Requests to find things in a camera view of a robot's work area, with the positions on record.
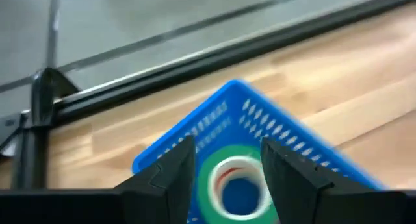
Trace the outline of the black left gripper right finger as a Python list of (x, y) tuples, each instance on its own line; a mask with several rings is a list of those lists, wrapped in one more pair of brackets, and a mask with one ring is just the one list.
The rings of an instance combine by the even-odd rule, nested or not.
[(319, 202), (325, 191), (373, 191), (271, 138), (262, 139), (261, 163), (281, 224), (317, 224)]

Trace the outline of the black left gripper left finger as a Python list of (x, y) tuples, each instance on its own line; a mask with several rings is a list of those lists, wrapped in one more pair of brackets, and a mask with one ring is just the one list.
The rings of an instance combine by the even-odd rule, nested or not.
[(117, 186), (127, 224), (187, 224), (195, 177), (191, 136)]

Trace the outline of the green tape roll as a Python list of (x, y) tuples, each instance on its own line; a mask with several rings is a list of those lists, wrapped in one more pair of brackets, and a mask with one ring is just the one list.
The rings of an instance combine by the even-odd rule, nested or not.
[(205, 224), (275, 224), (259, 150), (225, 146), (201, 164), (196, 200)]

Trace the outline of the blue plastic basket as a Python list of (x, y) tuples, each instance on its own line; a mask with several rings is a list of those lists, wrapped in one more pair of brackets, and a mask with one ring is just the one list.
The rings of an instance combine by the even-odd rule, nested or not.
[(196, 182), (202, 162), (229, 145), (247, 145), (259, 150), (269, 136), (312, 161), (357, 182), (381, 189), (383, 186), (349, 159), (332, 149), (312, 130), (286, 110), (242, 80), (231, 80), (177, 125), (140, 153), (133, 161), (138, 173), (192, 135), (196, 144), (196, 178), (188, 222), (205, 224), (196, 200)]

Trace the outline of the black table edge frame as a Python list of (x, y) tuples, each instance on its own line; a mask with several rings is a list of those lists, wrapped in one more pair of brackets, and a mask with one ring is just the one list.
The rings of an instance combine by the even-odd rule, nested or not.
[(47, 186), (110, 188), (133, 160), (229, 81), (253, 87), (360, 166), (416, 187), (416, 0), (380, 0), (382, 13), (290, 41), (261, 38), (195, 61), (175, 85), (53, 129)]

